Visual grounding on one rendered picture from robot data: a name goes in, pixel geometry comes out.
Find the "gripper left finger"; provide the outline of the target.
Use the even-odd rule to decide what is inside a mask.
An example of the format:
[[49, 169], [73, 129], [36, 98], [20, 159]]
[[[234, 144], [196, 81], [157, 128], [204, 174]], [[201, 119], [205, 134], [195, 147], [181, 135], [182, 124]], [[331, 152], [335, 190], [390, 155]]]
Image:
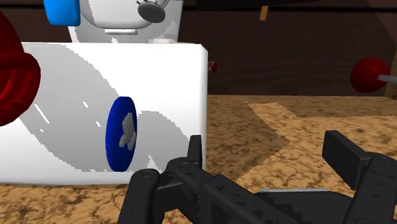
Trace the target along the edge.
[[186, 157], [166, 170], [142, 169], [130, 179], [117, 224], [161, 224], [167, 211], [180, 210], [192, 224], [298, 224], [223, 175], [203, 170], [202, 140], [193, 135]]

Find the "white rounded object grey knob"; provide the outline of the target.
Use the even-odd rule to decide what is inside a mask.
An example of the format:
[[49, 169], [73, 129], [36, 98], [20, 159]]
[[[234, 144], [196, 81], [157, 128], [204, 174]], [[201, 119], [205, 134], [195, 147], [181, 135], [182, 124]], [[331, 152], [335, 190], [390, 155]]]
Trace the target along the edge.
[[177, 43], [183, 0], [80, 0], [76, 43]]

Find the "blue rounded object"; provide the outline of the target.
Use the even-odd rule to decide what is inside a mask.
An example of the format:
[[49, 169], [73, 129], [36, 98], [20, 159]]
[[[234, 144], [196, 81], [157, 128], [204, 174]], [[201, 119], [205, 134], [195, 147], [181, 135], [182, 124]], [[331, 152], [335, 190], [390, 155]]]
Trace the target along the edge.
[[80, 25], [79, 0], [43, 0], [43, 4], [51, 25], [74, 27]]

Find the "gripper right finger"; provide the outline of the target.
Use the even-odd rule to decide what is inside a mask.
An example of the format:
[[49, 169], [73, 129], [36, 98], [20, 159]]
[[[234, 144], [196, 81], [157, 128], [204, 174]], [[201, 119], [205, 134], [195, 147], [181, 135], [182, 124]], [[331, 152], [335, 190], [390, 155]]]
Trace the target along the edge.
[[322, 156], [355, 191], [343, 224], [394, 224], [397, 160], [366, 152], [336, 130], [325, 132]]

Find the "dark red rounded object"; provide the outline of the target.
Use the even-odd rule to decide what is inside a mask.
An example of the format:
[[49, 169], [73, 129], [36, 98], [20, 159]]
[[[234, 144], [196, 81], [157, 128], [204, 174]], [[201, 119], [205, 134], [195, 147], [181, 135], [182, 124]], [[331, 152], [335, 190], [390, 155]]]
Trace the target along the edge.
[[24, 51], [16, 30], [0, 11], [0, 127], [30, 107], [40, 79], [37, 60]]

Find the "large white box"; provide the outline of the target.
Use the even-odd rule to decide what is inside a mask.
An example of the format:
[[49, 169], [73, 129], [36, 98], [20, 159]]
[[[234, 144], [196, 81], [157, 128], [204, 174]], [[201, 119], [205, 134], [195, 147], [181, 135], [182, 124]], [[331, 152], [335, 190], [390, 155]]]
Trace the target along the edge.
[[[207, 50], [199, 44], [24, 43], [41, 67], [30, 106], [0, 127], [0, 184], [117, 185], [134, 171], [163, 171], [206, 135]], [[126, 172], [106, 160], [109, 110], [119, 96], [137, 110]]]

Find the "blue round disc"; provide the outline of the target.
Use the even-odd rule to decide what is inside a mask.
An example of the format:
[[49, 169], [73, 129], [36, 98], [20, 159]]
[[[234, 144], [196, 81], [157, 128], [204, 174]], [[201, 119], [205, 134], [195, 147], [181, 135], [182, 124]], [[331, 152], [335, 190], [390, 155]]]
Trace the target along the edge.
[[137, 140], [137, 113], [130, 97], [118, 97], [109, 112], [105, 147], [112, 171], [125, 172], [132, 161]]

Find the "red ball on grey rod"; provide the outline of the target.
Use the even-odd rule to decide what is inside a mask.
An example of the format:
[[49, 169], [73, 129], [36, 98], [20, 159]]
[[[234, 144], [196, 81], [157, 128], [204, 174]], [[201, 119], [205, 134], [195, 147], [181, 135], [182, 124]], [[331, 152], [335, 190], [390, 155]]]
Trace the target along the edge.
[[378, 91], [387, 83], [397, 84], [397, 76], [392, 76], [388, 65], [378, 57], [361, 59], [352, 69], [351, 86], [360, 93]]

